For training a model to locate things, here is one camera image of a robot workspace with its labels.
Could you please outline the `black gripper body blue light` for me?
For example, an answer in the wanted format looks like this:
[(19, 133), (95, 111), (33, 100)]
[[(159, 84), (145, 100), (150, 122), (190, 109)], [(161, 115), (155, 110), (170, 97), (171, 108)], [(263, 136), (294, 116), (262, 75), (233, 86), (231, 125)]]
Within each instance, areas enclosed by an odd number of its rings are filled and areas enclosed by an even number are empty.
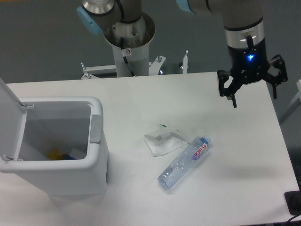
[(258, 43), (252, 49), (228, 47), (232, 77), (231, 85), (246, 85), (261, 80), (269, 81), (266, 45)]

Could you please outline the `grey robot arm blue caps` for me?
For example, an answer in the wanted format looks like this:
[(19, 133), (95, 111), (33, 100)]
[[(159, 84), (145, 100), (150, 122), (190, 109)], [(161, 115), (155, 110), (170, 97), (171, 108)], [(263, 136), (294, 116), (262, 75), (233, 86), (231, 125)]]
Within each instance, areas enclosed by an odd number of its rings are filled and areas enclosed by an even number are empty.
[[(261, 3), (258, 0), (179, 0), (189, 13), (209, 12), (222, 16), (231, 59), (229, 71), (219, 70), (222, 97), (235, 101), (241, 86), (261, 80), (272, 88), (287, 81), (280, 55), (267, 59)], [(139, 0), (84, 0), (77, 9), (84, 26), (103, 34), (112, 46), (118, 77), (149, 75), (149, 45), (155, 35), (152, 18)]]

